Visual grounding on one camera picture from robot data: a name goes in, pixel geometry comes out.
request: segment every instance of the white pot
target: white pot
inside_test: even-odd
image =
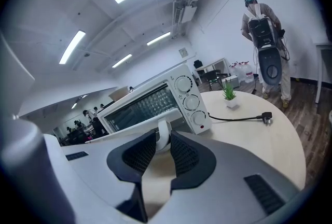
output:
[[[224,99],[224,101],[225,101],[227,107],[234,108],[238,104],[238,97],[233,98],[233,100],[231,100],[231,101],[228,101],[226,99]]]

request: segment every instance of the black vent grille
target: black vent grille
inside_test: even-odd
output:
[[[175,163],[176,177],[190,171],[199,162],[197,150],[175,136],[171,137],[171,154]]]
[[[272,214],[285,204],[260,175],[251,175],[245,177],[244,180],[254,193],[254,196],[261,204],[266,214]]]
[[[156,153],[156,137],[150,136],[127,149],[122,160],[134,170],[144,173]]]
[[[87,154],[86,152],[84,151],[81,151],[81,152],[78,152],[78,153],[73,153],[73,154],[69,154],[69,155],[66,155],[66,158],[71,161],[71,160],[76,160],[76,159],[79,159],[79,158],[82,158],[82,157],[85,157],[85,156],[88,156],[89,154]]]

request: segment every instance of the toaster oven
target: toaster oven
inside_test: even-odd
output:
[[[180,65],[152,79],[98,113],[109,135],[147,132],[165,120],[172,130],[199,134],[211,120],[187,65]]]

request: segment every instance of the cable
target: cable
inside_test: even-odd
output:
[[[209,117],[212,119],[219,120],[219,121],[228,121],[228,122],[262,119],[263,122],[266,123],[266,121],[270,122],[269,120],[272,118],[272,113],[269,111],[262,113],[261,115],[258,115],[256,117],[248,117],[248,118],[240,118],[240,119],[223,119],[223,118],[213,117],[210,115],[210,113],[208,113],[208,114],[209,114]]]

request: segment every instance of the white table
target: white table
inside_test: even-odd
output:
[[[221,63],[221,62],[224,64],[224,67],[225,67],[225,69],[227,71],[228,76],[230,76],[229,68],[227,66],[227,62],[226,62],[225,58],[221,58],[221,59],[219,59],[219,60],[217,60],[217,61],[215,61],[215,62],[213,62],[211,64],[204,65],[204,66],[201,66],[199,68],[196,68],[195,71],[197,72],[197,71],[204,70],[204,72],[207,72],[208,71],[208,67],[210,67],[210,66],[213,67],[213,70],[216,70],[215,65],[218,64],[218,63]],[[199,79],[200,83],[202,84],[202,80],[201,80],[201,77],[200,77],[199,74],[198,74],[198,79]]]
[[[237,91],[239,107],[227,108],[221,91],[201,94],[208,112],[220,118],[245,118],[272,112],[270,125],[262,120],[224,122],[212,120],[212,128],[200,135],[243,147],[276,168],[299,189],[306,182],[306,159],[302,143],[288,118],[270,102]],[[170,197],[170,182],[175,178],[169,152],[155,155],[142,178],[143,197],[148,215],[153,215]]]
[[[322,50],[330,50],[332,51],[332,43],[321,43],[316,44],[317,49],[317,62],[318,62],[318,83],[317,83],[317,94],[316,94],[316,103],[320,101],[321,89],[322,89],[322,81],[323,81],[323,57]]]

